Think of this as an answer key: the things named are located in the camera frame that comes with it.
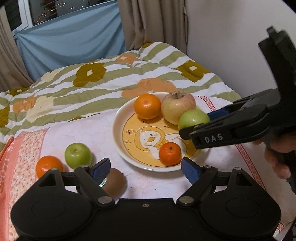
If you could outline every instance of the curtain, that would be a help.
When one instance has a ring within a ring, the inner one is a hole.
[[[0,91],[34,83],[18,52],[4,7],[0,8]]]
[[[19,31],[16,37],[34,81],[51,70],[126,51],[116,0],[59,16]]]
[[[128,50],[165,42],[186,53],[188,33],[184,0],[117,0]]]

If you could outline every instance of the hand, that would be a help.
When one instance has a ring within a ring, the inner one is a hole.
[[[254,141],[253,144],[259,145],[262,141]],[[287,133],[271,141],[270,147],[277,152],[288,153],[296,150],[296,132]],[[264,152],[265,160],[272,166],[274,173],[281,179],[291,176],[290,169],[287,165],[280,163],[276,156],[267,148]]]

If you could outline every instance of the metal pin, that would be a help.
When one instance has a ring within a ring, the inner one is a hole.
[[[190,196],[183,196],[179,198],[179,201],[184,204],[189,204],[189,203],[192,203],[194,199],[193,197],[190,197]]]
[[[98,202],[102,203],[102,204],[110,203],[110,202],[112,202],[112,200],[113,199],[111,197],[109,197],[109,196],[103,196],[103,197],[98,198]]]

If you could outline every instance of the lion cartoon illustration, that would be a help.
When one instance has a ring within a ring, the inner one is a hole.
[[[182,157],[186,155],[186,145],[179,137],[179,133],[165,135],[163,130],[158,127],[147,126],[139,129],[135,134],[135,145],[138,149],[149,151],[153,158],[159,160],[159,149],[167,143],[174,142],[179,145]]]

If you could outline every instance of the plate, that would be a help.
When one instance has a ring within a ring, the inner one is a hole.
[[[153,93],[161,101],[168,93]],[[167,122],[162,116],[152,120],[137,117],[134,103],[137,97],[125,103],[116,113],[112,134],[116,150],[130,164],[155,172],[172,172],[181,169],[181,164],[165,166],[158,157],[158,150],[166,142],[175,142],[181,147],[182,157],[197,161],[207,151],[196,150],[191,140],[182,140],[178,126]]]

